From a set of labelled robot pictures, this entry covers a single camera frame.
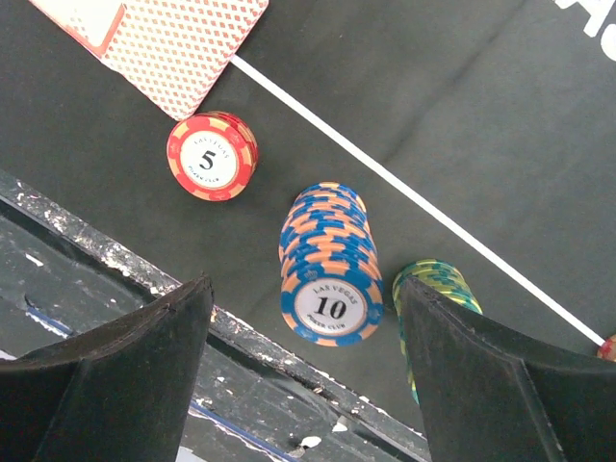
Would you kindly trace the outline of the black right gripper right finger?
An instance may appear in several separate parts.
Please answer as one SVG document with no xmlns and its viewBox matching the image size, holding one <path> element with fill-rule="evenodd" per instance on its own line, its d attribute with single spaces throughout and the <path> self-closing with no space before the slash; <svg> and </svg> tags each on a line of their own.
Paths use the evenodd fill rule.
<svg viewBox="0 0 616 462">
<path fill-rule="evenodd" d="M 614 460 L 614 363 L 530 338 L 416 278 L 399 302 L 433 460 Z"/>
</svg>

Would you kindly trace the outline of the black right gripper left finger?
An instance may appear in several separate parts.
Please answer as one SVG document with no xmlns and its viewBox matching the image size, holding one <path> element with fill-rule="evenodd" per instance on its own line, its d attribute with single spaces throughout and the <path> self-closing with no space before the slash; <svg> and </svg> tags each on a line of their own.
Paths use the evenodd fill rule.
<svg viewBox="0 0 616 462">
<path fill-rule="evenodd" d="M 114 321 L 1 362 L 4 461 L 173 461 L 213 309 L 200 275 Z"/>
</svg>

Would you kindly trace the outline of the red chips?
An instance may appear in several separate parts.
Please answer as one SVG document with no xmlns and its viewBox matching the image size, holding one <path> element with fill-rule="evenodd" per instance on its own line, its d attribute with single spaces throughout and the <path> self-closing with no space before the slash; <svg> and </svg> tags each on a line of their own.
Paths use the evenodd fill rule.
<svg viewBox="0 0 616 462">
<path fill-rule="evenodd" d="M 596 356 L 598 358 L 615 362 L 616 361 L 616 335 L 608 337 L 598 348 Z"/>
</svg>

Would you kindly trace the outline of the blue poker chip stack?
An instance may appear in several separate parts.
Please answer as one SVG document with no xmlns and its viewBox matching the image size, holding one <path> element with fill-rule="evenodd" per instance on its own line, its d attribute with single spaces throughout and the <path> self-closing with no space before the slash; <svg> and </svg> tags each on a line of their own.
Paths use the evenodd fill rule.
<svg viewBox="0 0 616 462">
<path fill-rule="evenodd" d="M 306 188 L 281 229 L 280 307 L 296 335 L 324 347 L 371 336 L 383 315 L 383 279 L 367 209 L 335 182 Z"/>
</svg>

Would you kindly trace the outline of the red poker chip stack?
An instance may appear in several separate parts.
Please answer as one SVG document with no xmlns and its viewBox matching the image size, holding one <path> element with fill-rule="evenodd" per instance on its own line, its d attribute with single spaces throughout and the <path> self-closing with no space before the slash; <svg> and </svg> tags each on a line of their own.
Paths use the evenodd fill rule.
<svg viewBox="0 0 616 462">
<path fill-rule="evenodd" d="M 255 172 L 258 143 L 238 116 L 200 113 L 173 127 L 167 138 L 167 161 L 187 192 L 207 201 L 227 201 L 244 190 Z"/>
</svg>

